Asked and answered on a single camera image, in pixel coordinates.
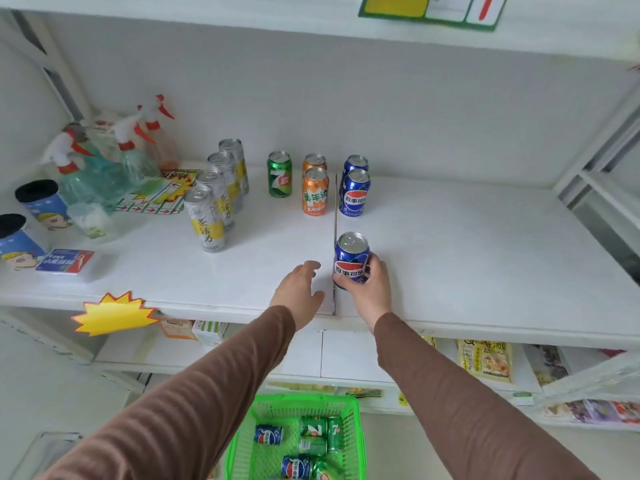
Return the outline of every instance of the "orange soda can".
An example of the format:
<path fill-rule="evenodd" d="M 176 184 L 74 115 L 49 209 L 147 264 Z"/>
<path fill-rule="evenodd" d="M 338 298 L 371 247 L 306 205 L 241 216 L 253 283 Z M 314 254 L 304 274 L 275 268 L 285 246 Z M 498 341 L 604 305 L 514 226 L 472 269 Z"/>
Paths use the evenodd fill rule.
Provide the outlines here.
<path fill-rule="evenodd" d="M 321 216 L 326 212 L 329 195 L 329 176 L 324 168 L 311 167 L 302 178 L 302 210 L 310 216 Z"/>
<path fill-rule="evenodd" d="M 302 175 L 306 174 L 307 170 L 313 166 L 326 170 L 326 158 L 324 158 L 324 155 L 320 153 L 309 153 L 302 162 Z"/>

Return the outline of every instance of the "yellow starburst sign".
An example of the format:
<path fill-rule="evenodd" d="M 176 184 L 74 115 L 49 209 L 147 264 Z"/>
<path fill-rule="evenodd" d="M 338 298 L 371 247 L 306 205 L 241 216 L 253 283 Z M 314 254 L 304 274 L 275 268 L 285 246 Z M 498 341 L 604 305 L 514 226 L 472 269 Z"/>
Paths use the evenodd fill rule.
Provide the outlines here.
<path fill-rule="evenodd" d="M 71 317 L 71 320 L 81 324 L 76 331 L 89 332 L 90 337 L 139 328 L 158 321 L 150 317 L 156 308 L 145 308 L 142 298 L 131 298 L 131 291 L 117 298 L 107 293 L 99 303 L 85 303 L 84 309 L 86 313 Z"/>

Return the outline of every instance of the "hand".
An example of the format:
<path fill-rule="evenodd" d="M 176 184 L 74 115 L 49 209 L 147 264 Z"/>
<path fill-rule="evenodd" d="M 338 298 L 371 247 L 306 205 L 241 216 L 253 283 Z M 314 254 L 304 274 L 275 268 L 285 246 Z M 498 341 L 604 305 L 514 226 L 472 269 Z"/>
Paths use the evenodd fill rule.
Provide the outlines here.
<path fill-rule="evenodd" d="M 311 295 L 311 279 L 316 276 L 315 270 L 319 268 L 318 261 L 305 261 L 304 264 L 295 266 L 284 277 L 271 298 L 270 306 L 284 305 L 289 309 L 296 322 L 296 331 L 311 322 L 324 301 L 324 291 L 316 291 Z"/>
<path fill-rule="evenodd" d="M 356 304 L 358 314 L 373 333 L 378 319 L 385 313 L 391 312 L 391 284 L 387 265 L 380 258 L 371 253 L 369 258 L 371 276 L 366 283 L 356 283 L 347 276 L 339 273 L 333 275 L 333 281 L 351 293 Z"/>

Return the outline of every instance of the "plastic basket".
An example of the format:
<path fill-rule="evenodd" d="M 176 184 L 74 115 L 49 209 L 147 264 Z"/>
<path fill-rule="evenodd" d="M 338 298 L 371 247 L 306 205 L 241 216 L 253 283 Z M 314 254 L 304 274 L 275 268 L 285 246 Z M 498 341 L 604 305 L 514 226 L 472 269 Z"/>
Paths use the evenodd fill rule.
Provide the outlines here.
<path fill-rule="evenodd" d="M 256 396 L 244 421 L 229 445 L 225 460 L 226 480 L 266 480 L 280 478 L 284 456 L 298 454 L 302 416 L 340 416 L 344 450 L 327 458 L 340 465 L 344 480 L 365 480 L 367 452 L 360 425 L 360 407 L 354 397 L 324 394 L 278 394 Z M 258 424 L 283 427 L 277 446 L 254 443 Z"/>

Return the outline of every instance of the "blue container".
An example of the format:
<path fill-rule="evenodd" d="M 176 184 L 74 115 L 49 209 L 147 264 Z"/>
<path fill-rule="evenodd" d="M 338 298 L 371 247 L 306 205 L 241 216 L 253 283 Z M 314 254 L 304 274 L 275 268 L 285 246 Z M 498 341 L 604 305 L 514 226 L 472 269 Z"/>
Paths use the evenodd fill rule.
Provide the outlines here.
<path fill-rule="evenodd" d="M 18 187 L 15 197 L 49 230 L 66 229 L 73 225 L 67 215 L 67 204 L 58 194 L 55 180 L 36 180 Z"/>
<path fill-rule="evenodd" d="M 14 269 L 36 267 L 51 249 L 46 237 L 44 229 L 30 229 L 20 214 L 0 216 L 0 258 Z"/>
<path fill-rule="evenodd" d="M 348 276 L 356 283 L 365 281 L 365 268 L 370 252 L 369 243 L 362 234 L 345 232 L 335 243 L 333 272 Z"/>
<path fill-rule="evenodd" d="M 311 460 L 303 457 L 285 456 L 280 473 L 283 477 L 308 480 L 311 477 Z"/>
<path fill-rule="evenodd" d="M 255 427 L 253 440 L 260 445 L 279 445 L 282 443 L 282 427 L 259 424 Z"/>
<path fill-rule="evenodd" d="M 344 177 L 346 177 L 351 170 L 366 170 L 369 171 L 369 161 L 361 155 L 351 155 L 344 162 L 342 168 L 342 176 L 340 177 L 340 187 L 338 187 L 338 193 L 342 197 L 342 186 L 344 185 Z"/>
<path fill-rule="evenodd" d="M 342 195 L 340 196 L 340 212 L 347 217 L 358 217 L 364 210 L 364 202 L 371 188 L 371 177 L 366 170 L 351 170 L 344 177 Z"/>

